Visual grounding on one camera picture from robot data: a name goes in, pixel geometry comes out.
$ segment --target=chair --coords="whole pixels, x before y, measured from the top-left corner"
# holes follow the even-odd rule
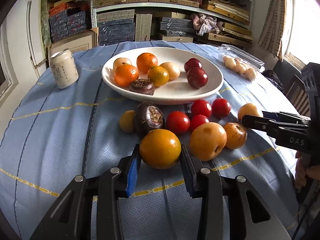
[[[300,115],[310,117],[309,99],[302,80],[294,75],[290,84],[289,90],[284,92],[286,98],[293,104]]]

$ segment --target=table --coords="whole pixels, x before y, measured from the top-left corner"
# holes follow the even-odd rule
[[[74,53],[79,80],[60,90],[47,69],[14,112],[0,144],[0,208],[23,240],[30,238],[48,208],[76,175],[98,176],[132,153],[138,136],[123,133],[117,122],[138,102],[111,90],[101,79],[101,69],[120,52],[153,46],[190,50],[220,68],[223,87],[207,100],[226,98],[232,110],[223,120],[211,117],[213,122],[236,122],[237,111],[249,102],[265,111],[297,113],[261,74],[249,83],[222,66],[217,61],[217,48],[210,45],[123,42]],[[167,116],[171,111],[188,111],[190,106],[160,108]],[[188,145],[189,134],[179,139]],[[291,181],[294,155],[293,150],[275,145],[265,133],[249,130],[243,147],[225,148],[206,165],[222,176],[247,177],[292,235],[298,212]],[[94,199],[93,218],[96,203]],[[186,192],[179,164],[169,170],[154,170],[141,163],[135,193],[129,199],[120,199],[125,239],[196,239],[200,207],[201,199],[192,199]],[[225,239],[228,235],[226,226]],[[92,239],[95,238],[92,219]]]

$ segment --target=fruit bowl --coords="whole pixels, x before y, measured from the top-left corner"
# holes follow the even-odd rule
[[[136,66],[137,57],[145,52],[154,54],[158,59],[158,64],[172,62],[177,65],[181,71],[178,79],[169,81],[164,86],[157,87],[154,95],[152,96],[129,91],[128,88],[120,87],[114,81],[113,62],[117,58],[128,58],[132,61],[132,64]],[[208,75],[208,83],[202,88],[195,89],[188,84],[187,73],[184,71],[183,65],[190,58],[198,59],[202,64],[202,68]],[[131,49],[119,53],[105,63],[102,69],[102,78],[109,87],[124,97],[140,102],[152,101],[154,104],[159,105],[179,105],[190,103],[216,93],[223,84],[223,75],[221,71],[215,64],[206,58],[189,51],[165,47]],[[147,75],[140,73],[139,78],[145,79],[147,78]]]

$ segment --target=human hand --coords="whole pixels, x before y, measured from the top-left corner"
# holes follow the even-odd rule
[[[301,153],[296,153],[297,164],[296,164],[296,176],[295,176],[295,187],[304,187],[307,183],[306,176],[320,180],[320,165],[305,168],[302,164]]]

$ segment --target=curtain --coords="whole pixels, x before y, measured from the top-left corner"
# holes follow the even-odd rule
[[[261,47],[270,51],[281,61],[284,54],[282,36],[284,33],[285,15],[285,0],[271,0],[267,18],[258,41]]]

